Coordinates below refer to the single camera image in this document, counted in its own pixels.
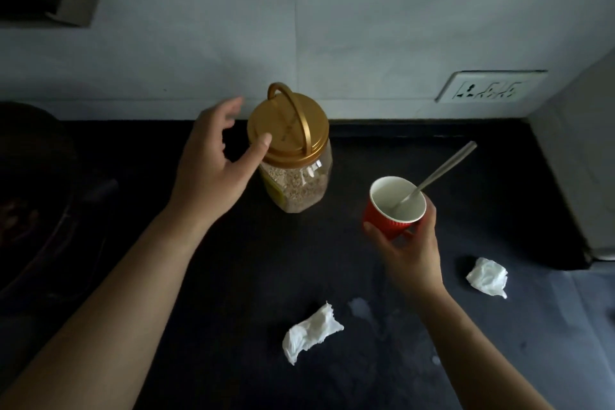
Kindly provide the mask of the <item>person's left hand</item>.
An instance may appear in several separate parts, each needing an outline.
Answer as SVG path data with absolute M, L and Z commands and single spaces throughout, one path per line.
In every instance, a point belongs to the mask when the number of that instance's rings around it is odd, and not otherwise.
M 189 134 L 176 172 L 168 207 L 189 227 L 206 231 L 241 197 L 250 179 L 235 179 L 225 156 L 223 131 L 235 124 L 242 97 L 202 111 Z

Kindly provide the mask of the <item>red ribbed paper cup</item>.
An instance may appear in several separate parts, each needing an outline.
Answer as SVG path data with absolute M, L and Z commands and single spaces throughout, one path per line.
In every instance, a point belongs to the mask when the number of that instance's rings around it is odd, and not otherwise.
M 406 202 L 416 186 L 398 176 L 384 176 L 375 180 L 369 189 L 363 222 L 376 227 L 388 239 L 393 240 L 402 232 L 415 227 L 424 217 L 426 198 L 416 192 Z

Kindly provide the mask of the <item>white wall socket plate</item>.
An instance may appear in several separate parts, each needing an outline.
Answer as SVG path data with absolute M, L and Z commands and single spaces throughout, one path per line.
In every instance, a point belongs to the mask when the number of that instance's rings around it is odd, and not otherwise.
M 454 72 L 436 103 L 517 103 L 548 76 L 547 70 Z

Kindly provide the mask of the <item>person's right hand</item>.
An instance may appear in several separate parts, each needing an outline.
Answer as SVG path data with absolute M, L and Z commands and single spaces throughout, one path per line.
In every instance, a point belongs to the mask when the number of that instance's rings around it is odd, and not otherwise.
M 450 300 L 440 265 L 435 235 L 436 209 L 425 196 L 427 209 L 413 230 L 403 233 L 405 242 L 396 251 L 380 251 L 394 285 L 416 308 Z

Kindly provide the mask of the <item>person's right forearm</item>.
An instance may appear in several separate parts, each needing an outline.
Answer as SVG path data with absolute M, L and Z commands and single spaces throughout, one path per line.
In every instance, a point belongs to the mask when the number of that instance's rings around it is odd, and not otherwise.
M 464 410 L 555 410 L 498 351 L 442 282 L 410 283 L 406 295 Z

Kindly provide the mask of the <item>small crumpled white tissue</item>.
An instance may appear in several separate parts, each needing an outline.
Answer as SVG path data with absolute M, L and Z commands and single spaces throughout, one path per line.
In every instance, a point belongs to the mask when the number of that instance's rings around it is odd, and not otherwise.
M 508 281 L 508 271 L 493 260 L 478 258 L 465 279 L 473 288 L 484 294 L 507 299 L 505 287 Z

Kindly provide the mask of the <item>clear plastic jar of grain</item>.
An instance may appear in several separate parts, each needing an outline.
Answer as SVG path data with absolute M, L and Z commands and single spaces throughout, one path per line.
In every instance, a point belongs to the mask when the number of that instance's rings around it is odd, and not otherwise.
M 262 163 L 259 173 L 272 201 L 286 213 L 299 213 L 324 197 L 332 166 L 332 147 L 328 141 L 324 151 L 312 164 L 284 169 Z

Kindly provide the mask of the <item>dark cooking pan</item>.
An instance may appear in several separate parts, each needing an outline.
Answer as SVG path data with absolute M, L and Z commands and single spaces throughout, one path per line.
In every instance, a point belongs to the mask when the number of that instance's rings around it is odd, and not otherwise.
M 0 315 L 55 307 L 89 290 L 118 190 L 81 162 L 53 115 L 0 102 Z

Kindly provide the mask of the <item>long crumpled white tissue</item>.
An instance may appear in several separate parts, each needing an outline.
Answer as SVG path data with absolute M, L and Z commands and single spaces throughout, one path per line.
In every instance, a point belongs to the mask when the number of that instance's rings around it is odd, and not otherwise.
M 332 305 L 326 302 L 309 318 L 288 329 L 282 341 L 283 353 L 289 364 L 294 366 L 301 352 L 308 351 L 343 330 L 344 326 L 334 317 Z

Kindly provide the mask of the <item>metal spoon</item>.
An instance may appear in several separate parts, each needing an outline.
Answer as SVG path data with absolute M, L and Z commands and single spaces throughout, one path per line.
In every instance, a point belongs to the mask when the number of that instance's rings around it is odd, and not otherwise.
M 439 168 L 437 168 L 431 175 L 429 175 L 423 182 L 417 185 L 408 195 L 398 201 L 395 205 L 391 207 L 392 214 L 397 214 L 401 207 L 408 201 L 412 200 L 415 195 L 420 194 L 427 186 L 431 183 L 435 182 L 446 173 L 451 171 L 457 165 L 459 165 L 462 161 L 464 161 L 476 148 L 477 143 L 475 141 L 470 141 L 465 146 L 457 151 L 452 157 L 450 157 L 444 164 L 442 164 Z

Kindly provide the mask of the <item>person's left forearm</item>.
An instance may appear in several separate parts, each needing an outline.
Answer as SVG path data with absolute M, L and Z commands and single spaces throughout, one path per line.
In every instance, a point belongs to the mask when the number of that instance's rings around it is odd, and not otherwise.
M 0 410 L 133 410 L 215 211 L 165 208 L 0 396 Z

